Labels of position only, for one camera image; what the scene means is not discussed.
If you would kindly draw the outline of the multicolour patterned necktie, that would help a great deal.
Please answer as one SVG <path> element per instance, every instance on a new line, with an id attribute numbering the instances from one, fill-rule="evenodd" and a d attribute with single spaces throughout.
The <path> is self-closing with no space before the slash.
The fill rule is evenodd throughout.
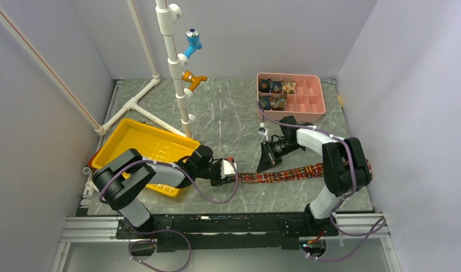
<path id="1" fill-rule="evenodd" d="M 317 163 L 311 164 L 304 167 L 288 169 L 277 172 L 265 172 L 265 173 L 239 173 L 239 182 L 245 182 L 248 184 L 255 183 L 281 183 L 296 180 L 306 180 L 324 177 L 325 166 L 330 165 L 329 163 Z"/>

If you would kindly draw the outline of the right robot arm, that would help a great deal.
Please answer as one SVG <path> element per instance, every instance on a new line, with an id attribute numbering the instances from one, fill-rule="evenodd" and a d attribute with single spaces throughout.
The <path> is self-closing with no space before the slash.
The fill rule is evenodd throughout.
<path id="1" fill-rule="evenodd" d="M 298 149 L 308 148 L 322 156 L 325 185 L 318 197 L 306 205 L 302 220 L 304 231 L 316 235 L 346 198 L 372 180 L 361 142 L 355 137 L 332 136 L 314 125 L 299 124 L 294 116 L 282 118 L 279 125 L 282 137 L 261 143 L 257 172 L 279 165 L 283 156 Z"/>

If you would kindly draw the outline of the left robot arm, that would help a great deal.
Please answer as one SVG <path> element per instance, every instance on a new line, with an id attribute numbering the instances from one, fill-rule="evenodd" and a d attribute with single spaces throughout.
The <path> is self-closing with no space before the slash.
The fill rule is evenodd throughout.
<path id="1" fill-rule="evenodd" d="M 172 163 L 147 159 L 131 148 L 98 169 L 92 182 L 100 193 L 99 201 L 123 216 L 137 237 L 145 238 L 155 230 L 154 217 L 138 198 L 147 185 L 163 184 L 177 189 L 192 185 L 205 199 L 216 203 L 198 187 L 196 179 L 207 179 L 215 185 L 231 177 L 237 188 L 240 178 L 234 162 L 214 159 L 213 151 L 200 145 L 191 155 Z"/>

